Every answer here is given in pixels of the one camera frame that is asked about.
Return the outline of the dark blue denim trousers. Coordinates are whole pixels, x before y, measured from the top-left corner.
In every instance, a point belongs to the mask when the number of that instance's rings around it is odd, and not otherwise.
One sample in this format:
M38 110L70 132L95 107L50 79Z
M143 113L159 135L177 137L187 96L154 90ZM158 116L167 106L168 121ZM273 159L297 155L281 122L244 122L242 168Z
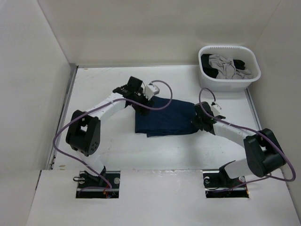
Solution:
M145 116L136 113L135 133L146 134L147 137L193 134L198 131L191 123L194 116L193 103L173 99L165 109L151 110Z

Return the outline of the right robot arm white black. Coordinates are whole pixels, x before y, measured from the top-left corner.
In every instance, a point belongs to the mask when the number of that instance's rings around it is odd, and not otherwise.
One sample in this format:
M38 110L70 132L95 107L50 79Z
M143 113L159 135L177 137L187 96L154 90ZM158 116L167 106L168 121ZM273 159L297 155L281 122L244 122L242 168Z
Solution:
M230 187L240 177L254 175L258 178L269 177L270 173L288 163L285 155L270 129L253 130L233 125L225 121L225 117L214 114L207 102L194 106L196 115L192 125L201 131L223 137L241 146L246 157L239 161L231 161L219 168L212 178L211 184L219 183L219 187Z

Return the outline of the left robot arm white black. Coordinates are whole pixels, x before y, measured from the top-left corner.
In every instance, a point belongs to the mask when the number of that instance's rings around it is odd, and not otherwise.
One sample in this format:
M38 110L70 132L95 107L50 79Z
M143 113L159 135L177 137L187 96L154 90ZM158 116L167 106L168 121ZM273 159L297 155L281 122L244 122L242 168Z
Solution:
M84 173L85 180L94 187L99 188L106 184L106 169L97 152L100 145L101 125L129 105L138 113L146 115L148 109L134 104L130 100L152 107L154 102L151 98L159 93L159 88L152 83L143 88L142 84L142 80L131 76L127 84L115 88L108 98L90 110L102 105L105 106L104 108L89 113L68 128L66 143L78 153L80 160L87 164L87 170Z

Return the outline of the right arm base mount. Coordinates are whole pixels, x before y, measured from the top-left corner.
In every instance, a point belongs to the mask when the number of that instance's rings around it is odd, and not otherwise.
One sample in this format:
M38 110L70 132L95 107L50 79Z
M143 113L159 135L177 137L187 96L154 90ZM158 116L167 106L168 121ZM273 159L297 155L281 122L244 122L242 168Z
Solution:
M244 177L227 178L223 181L217 171L205 171L203 174L206 198L249 198L246 185L233 188L244 183Z

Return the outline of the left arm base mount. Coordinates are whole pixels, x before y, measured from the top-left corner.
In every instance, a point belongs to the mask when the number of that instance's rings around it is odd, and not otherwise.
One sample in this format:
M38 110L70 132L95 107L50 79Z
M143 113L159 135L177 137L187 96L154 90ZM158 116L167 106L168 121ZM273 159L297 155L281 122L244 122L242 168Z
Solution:
M77 183L77 199L116 199L119 198L120 171L107 171L102 173L108 184L98 176L92 176L81 171L73 178Z

